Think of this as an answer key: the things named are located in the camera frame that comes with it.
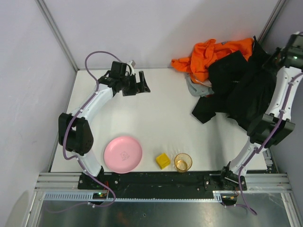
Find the black cloth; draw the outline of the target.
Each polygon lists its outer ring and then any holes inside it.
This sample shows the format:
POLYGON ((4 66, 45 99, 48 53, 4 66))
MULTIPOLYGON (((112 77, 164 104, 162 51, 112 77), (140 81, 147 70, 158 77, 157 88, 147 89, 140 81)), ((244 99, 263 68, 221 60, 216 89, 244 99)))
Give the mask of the black cloth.
POLYGON ((257 39, 248 42, 248 50, 237 50, 209 66, 208 78, 214 94, 199 98, 192 111, 201 123, 210 121, 216 113, 225 113, 247 130, 267 110, 276 79, 263 68, 269 55, 257 39))

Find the yellow cube block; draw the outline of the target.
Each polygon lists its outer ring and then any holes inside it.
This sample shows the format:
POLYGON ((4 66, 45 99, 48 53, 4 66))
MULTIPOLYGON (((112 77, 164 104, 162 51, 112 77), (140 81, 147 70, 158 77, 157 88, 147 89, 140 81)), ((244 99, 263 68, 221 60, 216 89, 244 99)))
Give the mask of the yellow cube block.
POLYGON ((171 164, 170 158, 166 153, 162 153, 155 158, 155 161, 160 169, 164 169, 171 164))

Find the grey light blue cloth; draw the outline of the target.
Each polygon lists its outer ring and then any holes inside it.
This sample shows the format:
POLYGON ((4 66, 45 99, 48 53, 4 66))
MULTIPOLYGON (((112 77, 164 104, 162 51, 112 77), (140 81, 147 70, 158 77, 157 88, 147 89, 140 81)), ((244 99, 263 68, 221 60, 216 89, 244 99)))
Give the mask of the grey light blue cloth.
POLYGON ((206 97, 214 94, 214 91, 210 87, 194 83, 188 74, 185 76, 185 80, 187 88, 192 96, 206 97))

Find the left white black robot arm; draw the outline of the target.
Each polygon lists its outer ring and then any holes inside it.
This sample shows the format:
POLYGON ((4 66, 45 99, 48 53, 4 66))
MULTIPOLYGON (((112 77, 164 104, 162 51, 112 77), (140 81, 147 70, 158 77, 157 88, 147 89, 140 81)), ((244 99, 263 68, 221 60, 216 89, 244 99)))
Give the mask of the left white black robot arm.
POLYGON ((139 71, 140 81, 136 81, 136 73, 115 74, 109 70, 97 80, 90 96, 71 113, 62 113, 58 118, 59 144, 62 146, 66 160, 76 159, 83 172, 96 177, 102 166, 92 151, 94 143, 90 123, 101 108, 118 92, 123 96, 134 96, 139 93, 150 93, 144 72, 139 71))

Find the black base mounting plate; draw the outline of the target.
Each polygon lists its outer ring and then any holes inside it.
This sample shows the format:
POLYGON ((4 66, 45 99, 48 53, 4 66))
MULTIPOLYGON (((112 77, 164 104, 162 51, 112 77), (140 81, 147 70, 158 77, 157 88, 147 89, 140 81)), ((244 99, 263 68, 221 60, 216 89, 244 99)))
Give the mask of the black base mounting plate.
POLYGON ((183 194, 185 198, 193 198, 199 191, 247 190, 243 176, 235 175, 227 179, 219 171, 100 173, 97 179, 113 190, 110 193, 113 198, 117 195, 171 198, 177 193, 183 194))

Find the amber transparent plastic cup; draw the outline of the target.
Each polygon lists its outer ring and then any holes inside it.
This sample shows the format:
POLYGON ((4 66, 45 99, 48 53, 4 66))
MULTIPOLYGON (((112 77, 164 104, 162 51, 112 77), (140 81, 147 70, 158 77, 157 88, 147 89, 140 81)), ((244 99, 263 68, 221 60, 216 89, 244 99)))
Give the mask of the amber transparent plastic cup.
POLYGON ((174 158, 174 165, 179 173, 187 172, 193 164, 192 158, 187 153, 179 153, 174 158))

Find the aluminium front frame rail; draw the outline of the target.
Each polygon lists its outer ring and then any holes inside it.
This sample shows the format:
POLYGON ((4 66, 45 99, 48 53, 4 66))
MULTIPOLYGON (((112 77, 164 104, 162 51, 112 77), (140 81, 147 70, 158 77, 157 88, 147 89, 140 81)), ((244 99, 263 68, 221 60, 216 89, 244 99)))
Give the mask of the aluminium front frame rail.
MULTIPOLYGON (((252 192, 289 192, 292 187, 286 174, 252 173, 241 177, 239 183, 222 182, 219 174, 207 172, 135 172, 128 174, 105 173, 101 180, 114 190, 146 187, 194 187, 207 191, 244 190, 252 192)), ((36 190, 100 190, 102 186, 81 173, 42 173, 36 190)))

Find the orange cloth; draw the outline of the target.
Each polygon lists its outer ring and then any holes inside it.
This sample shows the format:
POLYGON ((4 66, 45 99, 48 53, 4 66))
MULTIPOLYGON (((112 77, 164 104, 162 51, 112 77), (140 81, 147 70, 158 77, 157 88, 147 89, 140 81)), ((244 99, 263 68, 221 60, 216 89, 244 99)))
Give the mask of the orange cloth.
POLYGON ((196 84, 204 84, 209 77, 208 68, 216 61, 240 51, 245 60, 252 55, 254 39, 245 38, 239 41, 217 43, 210 39, 196 43, 189 57, 172 59, 171 66, 179 72, 188 73, 196 84))

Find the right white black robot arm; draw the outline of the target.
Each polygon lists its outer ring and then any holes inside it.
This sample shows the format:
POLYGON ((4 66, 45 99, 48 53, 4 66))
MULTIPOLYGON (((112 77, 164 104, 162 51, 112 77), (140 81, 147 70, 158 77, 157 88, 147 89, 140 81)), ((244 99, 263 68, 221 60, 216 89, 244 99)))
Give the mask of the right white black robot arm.
POLYGON ((277 49, 270 62, 278 68, 271 102, 265 113, 252 122, 247 131, 248 140, 241 152, 222 169, 219 186, 223 190, 241 188, 246 183, 247 164, 294 130, 291 109, 296 90, 303 79, 302 32, 292 34, 286 46, 277 49))

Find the pink round plate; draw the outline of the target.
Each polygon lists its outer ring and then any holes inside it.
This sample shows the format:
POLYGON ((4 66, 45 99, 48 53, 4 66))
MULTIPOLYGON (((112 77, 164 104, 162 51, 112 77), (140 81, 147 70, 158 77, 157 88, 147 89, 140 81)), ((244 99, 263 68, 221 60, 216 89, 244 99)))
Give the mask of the pink round plate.
POLYGON ((104 161, 112 172, 125 174, 139 165, 142 155, 142 147, 135 138, 121 136, 108 143, 104 150, 104 161))

